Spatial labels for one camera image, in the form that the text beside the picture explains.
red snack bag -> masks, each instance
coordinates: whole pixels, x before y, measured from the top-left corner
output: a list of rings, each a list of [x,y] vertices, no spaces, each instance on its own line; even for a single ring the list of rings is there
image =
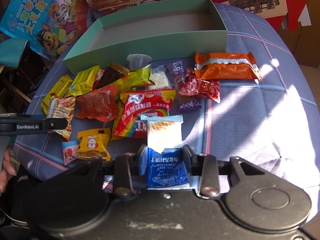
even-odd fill
[[[182,96],[200,96],[201,98],[210,98],[217,103],[220,102],[220,81],[203,80],[194,75],[191,68],[187,69],[186,77],[188,81],[178,92]]]
[[[140,116],[168,116],[176,95],[175,89],[129,91],[120,93],[124,110],[114,135],[146,138],[147,127]]]
[[[76,117],[81,119],[94,118],[101,122],[116,119],[118,117],[117,90],[117,85],[108,85],[78,97],[76,102],[80,113]]]

purple candy wrapper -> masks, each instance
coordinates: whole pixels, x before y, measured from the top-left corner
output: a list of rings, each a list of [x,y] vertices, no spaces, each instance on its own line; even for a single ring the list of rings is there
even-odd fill
[[[186,75],[183,71],[182,61],[166,64],[165,67],[167,68],[167,70],[169,70],[174,81],[176,92],[178,92],[186,83]],[[201,108],[201,104],[199,103],[199,101],[197,101],[193,97],[180,96],[178,94],[177,97],[179,98],[180,103],[179,110],[194,110]]]

chair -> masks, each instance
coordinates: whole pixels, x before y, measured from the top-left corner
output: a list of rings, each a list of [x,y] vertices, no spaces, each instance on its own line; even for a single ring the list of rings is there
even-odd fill
[[[9,88],[26,106],[30,104],[31,99],[13,84],[11,84],[11,82],[1,75],[1,73],[3,71],[6,72],[5,67],[17,69],[19,67],[23,52],[28,46],[29,41],[20,38],[8,39],[0,43],[0,79],[3,81],[6,87]]]

blue packet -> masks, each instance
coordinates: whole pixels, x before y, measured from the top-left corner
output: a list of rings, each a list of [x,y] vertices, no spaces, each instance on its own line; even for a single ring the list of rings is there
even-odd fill
[[[161,154],[148,148],[147,187],[173,187],[187,183],[181,148],[167,148]]]
[[[91,24],[86,0],[11,0],[0,31],[29,40],[33,51],[56,60]]]

clear plastic cup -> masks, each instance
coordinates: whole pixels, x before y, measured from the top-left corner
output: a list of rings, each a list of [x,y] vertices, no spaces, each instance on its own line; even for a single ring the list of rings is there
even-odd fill
[[[130,54],[127,56],[131,70],[138,70],[145,67],[152,60],[151,57],[144,54]]]

